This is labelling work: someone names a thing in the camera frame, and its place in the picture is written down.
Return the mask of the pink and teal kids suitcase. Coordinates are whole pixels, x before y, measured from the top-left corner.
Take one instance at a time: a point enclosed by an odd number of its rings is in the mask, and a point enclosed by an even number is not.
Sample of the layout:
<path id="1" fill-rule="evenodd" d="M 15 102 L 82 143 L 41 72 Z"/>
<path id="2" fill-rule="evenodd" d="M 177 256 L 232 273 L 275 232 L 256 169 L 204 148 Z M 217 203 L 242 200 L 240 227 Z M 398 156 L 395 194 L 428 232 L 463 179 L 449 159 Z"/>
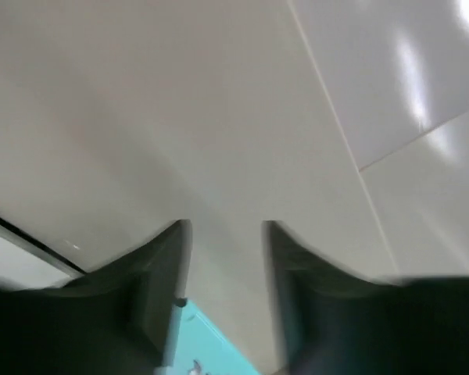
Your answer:
<path id="1" fill-rule="evenodd" d="M 258 371 L 187 298 L 176 302 L 164 353 L 155 374 L 249 375 Z"/>

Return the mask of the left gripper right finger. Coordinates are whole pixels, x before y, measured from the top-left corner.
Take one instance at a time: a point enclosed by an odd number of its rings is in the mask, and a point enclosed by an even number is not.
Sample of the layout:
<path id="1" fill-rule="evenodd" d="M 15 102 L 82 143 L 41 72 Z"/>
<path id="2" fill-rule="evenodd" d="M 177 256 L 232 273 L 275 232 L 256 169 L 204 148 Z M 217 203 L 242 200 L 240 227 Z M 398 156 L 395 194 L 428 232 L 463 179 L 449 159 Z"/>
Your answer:
<path id="1" fill-rule="evenodd" d="M 469 276 L 372 282 L 263 225 L 289 374 L 469 374 Z"/>

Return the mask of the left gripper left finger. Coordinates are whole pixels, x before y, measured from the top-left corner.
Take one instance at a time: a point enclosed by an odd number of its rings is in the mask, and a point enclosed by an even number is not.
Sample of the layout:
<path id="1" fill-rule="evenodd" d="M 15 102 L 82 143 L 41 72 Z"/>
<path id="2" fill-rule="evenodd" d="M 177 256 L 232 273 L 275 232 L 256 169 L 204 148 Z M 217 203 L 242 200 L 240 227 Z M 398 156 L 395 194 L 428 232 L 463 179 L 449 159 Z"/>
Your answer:
<path id="1" fill-rule="evenodd" d="M 191 223 L 60 287 L 0 280 L 0 374 L 154 374 L 167 364 Z"/>

